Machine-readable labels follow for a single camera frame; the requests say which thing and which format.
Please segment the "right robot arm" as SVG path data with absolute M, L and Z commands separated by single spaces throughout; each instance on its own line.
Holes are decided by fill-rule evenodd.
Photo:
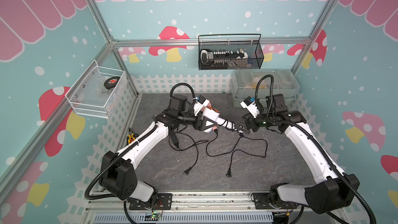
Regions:
M 272 185 L 269 202 L 273 207 L 281 207 L 291 202 L 310 208 L 317 214 L 328 214 L 343 224 L 344 220 L 333 214 L 339 208 L 347 207 L 356 198 L 365 209 L 370 223 L 376 217 L 358 193 L 360 182 L 353 174 L 346 174 L 327 154 L 311 132 L 306 119 L 299 111 L 289 111 L 282 94 L 274 94 L 274 77 L 265 75 L 256 85 L 255 96 L 247 97 L 241 103 L 249 111 L 243 117 L 243 132 L 257 132 L 261 127 L 271 130 L 277 127 L 297 148 L 313 175 L 315 185 L 299 186 L 289 183 Z

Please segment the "white hair dryer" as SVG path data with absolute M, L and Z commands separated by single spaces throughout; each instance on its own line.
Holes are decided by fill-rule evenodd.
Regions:
M 203 111 L 202 111 L 201 119 L 203 119 L 204 117 L 205 116 L 204 116 Z M 223 119 L 220 116 L 217 119 L 217 124 L 218 124 L 217 127 L 218 126 L 225 127 L 227 130 L 230 130 L 230 131 L 235 131 L 236 130 L 235 124 L 232 121 L 228 121 L 227 119 Z

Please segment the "pink hair dryer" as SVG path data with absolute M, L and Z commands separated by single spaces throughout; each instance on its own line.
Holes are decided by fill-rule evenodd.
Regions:
M 210 128 L 207 128 L 204 132 L 210 133 L 211 131 L 214 131 L 217 129 L 217 119 L 220 115 L 220 112 L 214 108 L 212 108 L 211 103 L 208 103 L 208 105 L 204 108 L 203 111 L 204 116 L 208 119 L 205 123 L 205 126 L 211 125 Z

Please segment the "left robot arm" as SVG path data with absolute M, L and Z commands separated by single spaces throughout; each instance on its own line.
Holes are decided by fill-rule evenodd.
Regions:
M 85 190 L 87 200 L 115 197 L 123 201 L 141 201 L 148 208 L 156 206 L 157 190 L 139 181 L 135 174 L 139 163 L 180 125 L 191 125 L 209 133 L 218 125 L 220 116 L 210 101 L 202 95 L 197 96 L 188 83 L 174 85 L 169 100 L 168 107 L 154 117 L 146 131 L 119 151 L 109 151 L 103 156 L 99 174 Z

